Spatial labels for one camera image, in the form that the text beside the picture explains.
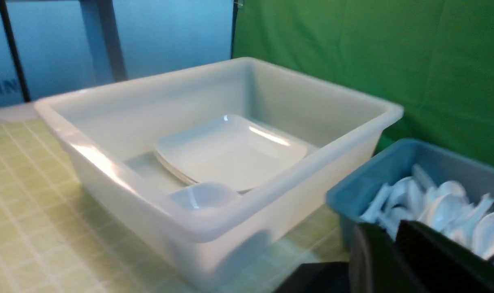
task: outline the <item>stack of plates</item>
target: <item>stack of plates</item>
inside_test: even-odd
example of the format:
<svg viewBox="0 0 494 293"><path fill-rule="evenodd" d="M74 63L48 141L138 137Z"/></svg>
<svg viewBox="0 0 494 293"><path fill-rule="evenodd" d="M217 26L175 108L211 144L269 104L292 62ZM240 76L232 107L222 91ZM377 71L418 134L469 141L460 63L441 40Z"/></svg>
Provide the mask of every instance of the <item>stack of plates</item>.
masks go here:
<svg viewBox="0 0 494 293"><path fill-rule="evenodd" d="M220 182L244 193L307 155L308 148L238 115L225 115L156 142L156 156L187 184Z"/></svg>

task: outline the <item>white plastic tub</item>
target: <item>white plastic tub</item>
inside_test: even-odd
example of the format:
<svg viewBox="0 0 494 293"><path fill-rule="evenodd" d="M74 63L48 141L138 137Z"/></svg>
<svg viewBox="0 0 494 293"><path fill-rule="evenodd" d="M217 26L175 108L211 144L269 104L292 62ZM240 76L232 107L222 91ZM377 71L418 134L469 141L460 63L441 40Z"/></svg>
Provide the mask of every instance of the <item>white plastic tub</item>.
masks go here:
<svg viewBox="0 0 494 293"><path fill-rule="evenodd" d="M403 108L252 58L39 100L35 108L87 190L188 280L222 283L325 202L372 155ZM240 195L187 187L153 154L157 139L237 114L310 146ZM201 202L192 208L189 200Z"/></svg>

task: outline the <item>green backdrop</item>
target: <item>green backdrop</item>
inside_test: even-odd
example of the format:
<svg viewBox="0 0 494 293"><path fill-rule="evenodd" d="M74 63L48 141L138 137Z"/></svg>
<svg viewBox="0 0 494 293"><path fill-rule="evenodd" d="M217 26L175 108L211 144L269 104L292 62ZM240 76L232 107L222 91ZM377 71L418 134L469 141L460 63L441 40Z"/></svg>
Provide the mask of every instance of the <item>green backdrop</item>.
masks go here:
<svg viewBox="0 0 494 293"><path fill-rule="evenodd" d="M380 148L416 137L494 165L494 0L245 0L242 56L403 105Z"/></svg>

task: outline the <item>table surface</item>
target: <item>table surface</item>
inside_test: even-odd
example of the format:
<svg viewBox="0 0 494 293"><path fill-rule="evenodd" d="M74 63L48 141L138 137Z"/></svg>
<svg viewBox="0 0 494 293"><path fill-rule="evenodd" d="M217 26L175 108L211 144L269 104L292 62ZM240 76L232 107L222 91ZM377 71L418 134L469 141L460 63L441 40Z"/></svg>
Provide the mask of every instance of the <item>table surface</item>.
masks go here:
<svg viewBox="0 0 494 293"><path fill-rule="evenodd" d="M301 263L345 261L320 207L219 288L273 291ZM0 293L197 292L86 194L40 119L0 124Z"/></svg>

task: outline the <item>blue wall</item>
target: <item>blue wall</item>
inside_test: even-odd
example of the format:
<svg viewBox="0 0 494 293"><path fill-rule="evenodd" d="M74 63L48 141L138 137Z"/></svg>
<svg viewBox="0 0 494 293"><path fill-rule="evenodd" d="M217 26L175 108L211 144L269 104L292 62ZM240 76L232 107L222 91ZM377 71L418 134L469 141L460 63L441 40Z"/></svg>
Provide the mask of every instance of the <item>blue wall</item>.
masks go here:
<svg viewBox="0 0 494 293"><path fill-rule="evenodd" d="M128 77L230 57L232 0L113 0ZM93 87L96 77L77 0L9 2L33 99ZM0 19L0 85L17 81ZM0 106L22 102L4 88Z"/></svg>
<svg viewBox="0 0 494 293"><path fill-rule="evenodd" d="M233 0L113 0L129 78L230 58Z"/></svg>
<svg viewBox="0 0 494 293"><path fill-rule="evenodd" d="M78 1L9 2L14 36L32 98L96 85ZM0 18L0 81L16 79ZM0 95L0 106L22 100Z"/></svg>

